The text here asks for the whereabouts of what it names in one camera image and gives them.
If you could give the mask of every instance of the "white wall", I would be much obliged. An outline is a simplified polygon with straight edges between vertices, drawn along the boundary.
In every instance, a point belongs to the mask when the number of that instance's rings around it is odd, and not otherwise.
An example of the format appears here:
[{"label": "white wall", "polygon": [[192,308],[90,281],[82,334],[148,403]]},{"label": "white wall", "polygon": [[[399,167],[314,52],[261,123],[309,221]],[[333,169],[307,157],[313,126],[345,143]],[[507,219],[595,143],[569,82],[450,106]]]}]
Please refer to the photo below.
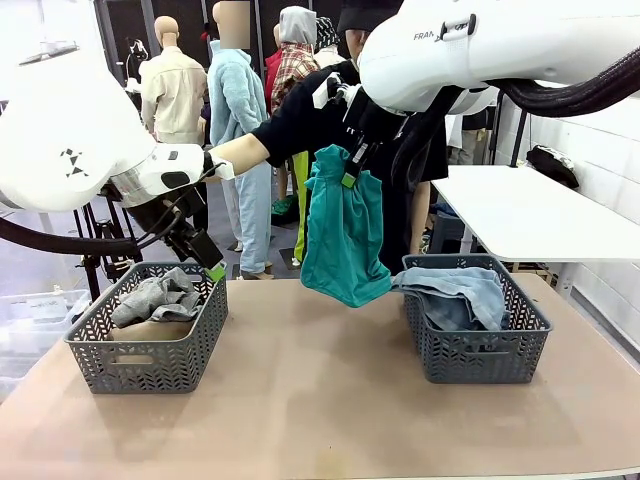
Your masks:
[{"label": "white wall", "polygon": [[0,100],[11,97],[16,65],[58,40],[105,58],[92,0],[0,0]]},{"label": "white wall", "polygon": [[[520,119],[520,109],[507,98],[505,102],[496,155],[500,164],[511,160]],[[576,164],[583,195],[640,224],[638,119],[640,100],[635,99],[583,117],[534,117],[527,121],[519,158],[525,159],[530,146],[537,144],[564,152]],[[581,265],[576,288],[640,346],[640,262]]]}]

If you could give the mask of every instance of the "checkered scarf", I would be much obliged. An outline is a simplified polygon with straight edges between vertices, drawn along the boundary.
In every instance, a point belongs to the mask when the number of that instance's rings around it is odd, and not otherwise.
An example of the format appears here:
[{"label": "checkered scarf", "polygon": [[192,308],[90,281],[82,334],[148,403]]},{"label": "checkered scarf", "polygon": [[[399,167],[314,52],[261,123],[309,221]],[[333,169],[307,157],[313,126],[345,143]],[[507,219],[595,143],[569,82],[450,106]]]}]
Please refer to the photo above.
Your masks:
[{"label": "checkered scarf", "polygon": [[316,19],[318,27],[318,40],[316,41],[316,52],[332,45],[338,45],[340,38],[333,28],[333,23],[329,17],[318,17]]},{"label": "checkered scarf", "polygon": [[313,59],[313,47],[304,43],[282,44],[282,63],[276,74],[271,94],[271,110],[275,112],[296,83],[320,67]]}]

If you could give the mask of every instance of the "table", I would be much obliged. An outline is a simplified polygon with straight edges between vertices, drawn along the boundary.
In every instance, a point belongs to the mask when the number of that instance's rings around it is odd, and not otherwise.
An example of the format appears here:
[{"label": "table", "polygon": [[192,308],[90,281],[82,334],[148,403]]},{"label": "table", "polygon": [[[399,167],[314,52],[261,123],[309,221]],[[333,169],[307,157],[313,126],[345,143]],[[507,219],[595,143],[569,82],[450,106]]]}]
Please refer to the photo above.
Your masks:
[{"label": "table", "polygon": [[92,396],[56,345],[0,406],[0,478],[640,471],[639,374],[540,278],[515,278],[555,327],[530,385],[427,382],[400,295],[353,310],[296,280],[229,282],[193,394]]},{"label": "table", "polygon": [[562,263],[564,297],[579,263],[640,260],[640,226],[531,168],[451,166],[433,183],[465,224],[461,253],[475,235],[503,261]]}]

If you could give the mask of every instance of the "gray hood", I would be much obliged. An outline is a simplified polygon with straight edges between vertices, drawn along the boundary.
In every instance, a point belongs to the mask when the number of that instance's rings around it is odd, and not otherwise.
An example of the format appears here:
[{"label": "gray hood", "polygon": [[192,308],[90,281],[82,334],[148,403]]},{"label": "gray hood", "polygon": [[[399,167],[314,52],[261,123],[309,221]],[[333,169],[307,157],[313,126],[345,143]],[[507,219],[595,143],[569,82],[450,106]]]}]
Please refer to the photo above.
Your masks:
[{"label": "gray hood", "polygon": [[316,12],[303,7],[287,7],[280,12],[280,41],[304,43],[315,47]]}]

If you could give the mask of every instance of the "gray basket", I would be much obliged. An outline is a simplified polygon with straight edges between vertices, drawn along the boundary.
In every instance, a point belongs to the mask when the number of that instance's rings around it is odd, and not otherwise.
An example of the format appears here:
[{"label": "gray basket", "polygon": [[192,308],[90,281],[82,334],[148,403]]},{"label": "gray basket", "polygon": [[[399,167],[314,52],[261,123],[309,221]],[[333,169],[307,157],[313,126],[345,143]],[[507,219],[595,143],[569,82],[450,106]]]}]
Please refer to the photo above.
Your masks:
[{"label": "gray basket", "polygon": [[[189,335],[175,341],[113,342],[111,314],[119,297],[150,277],[180,267],[206,297]],[[196,389],[224,326],[229,308],[226,282],[215,284],[202,267],[180,263],[138,263],[94,303],[65,337],[92,393],[187,393]],[[140,363],[116,363],[140,356]]]},{"label": "gray basket", "polygon": [[420,302],[405,295],[407,320],[425,375],[433,383],[529,383],[552,330],[504,266],[490,255],[404,257],[405,268],[481,267],[500,277],[509,330],[444,332],[426,320]]}]

